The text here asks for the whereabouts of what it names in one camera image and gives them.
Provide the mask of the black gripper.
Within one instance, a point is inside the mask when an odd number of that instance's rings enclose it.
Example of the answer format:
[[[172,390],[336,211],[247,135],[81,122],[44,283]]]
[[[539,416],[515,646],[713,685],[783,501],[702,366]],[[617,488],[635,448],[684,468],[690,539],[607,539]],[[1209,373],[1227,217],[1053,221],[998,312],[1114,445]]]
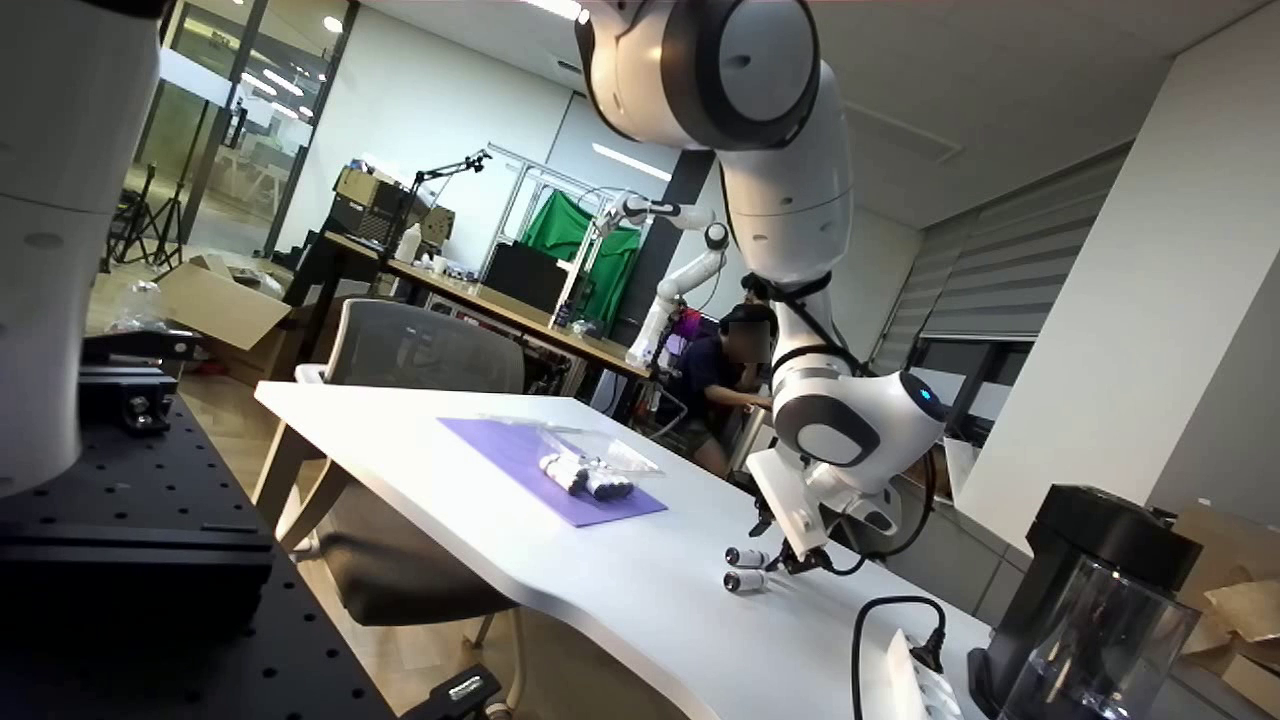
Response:
[[[747,477],[755,479],[773,522],[783,531],[789,554],[798,570],[824,564],[826,523],[824,507],[853,513],[858,488],[836,466],[802,466],[789,448],[762,448],[747,455]]]

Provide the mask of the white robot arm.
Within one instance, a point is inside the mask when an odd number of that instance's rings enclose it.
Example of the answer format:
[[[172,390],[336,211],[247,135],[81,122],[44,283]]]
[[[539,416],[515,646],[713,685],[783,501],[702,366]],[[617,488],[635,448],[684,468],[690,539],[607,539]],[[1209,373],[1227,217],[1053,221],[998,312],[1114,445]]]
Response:
[[[806,0],[575,0],[601,122],[718,165],[729,232],[775,318],[768,416],[747,455],[789,564],[826,560],[826,523],[886,535],[892,479],[945,435],[945,400],[909,373],[873,377],[839,342],[826,283],[853,239],[839,86]]]

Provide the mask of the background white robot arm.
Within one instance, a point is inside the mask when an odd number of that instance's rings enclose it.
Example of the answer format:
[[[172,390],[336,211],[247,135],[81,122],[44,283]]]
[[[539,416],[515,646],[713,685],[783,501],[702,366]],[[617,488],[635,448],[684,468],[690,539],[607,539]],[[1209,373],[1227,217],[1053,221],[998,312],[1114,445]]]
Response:
[[[684,297],[698,283],[708,283],[729,256],[729,223],[715,221],[713,211],[696,208],[696,205],[677,205],[677,199],[646,199],[646,195],[611,195],[592,221],[589,221],[589,238],[603,239],[619,221],[663,221],[677,229],[677,238],[696,238],[698,252],[677,267],[668,267],[654,283],[650,283],[650,302],[646,312],[638,320],[638,331],[627,346],[627,362],[650,370],[668,324],[677,318],[677,309],[684,305]]]

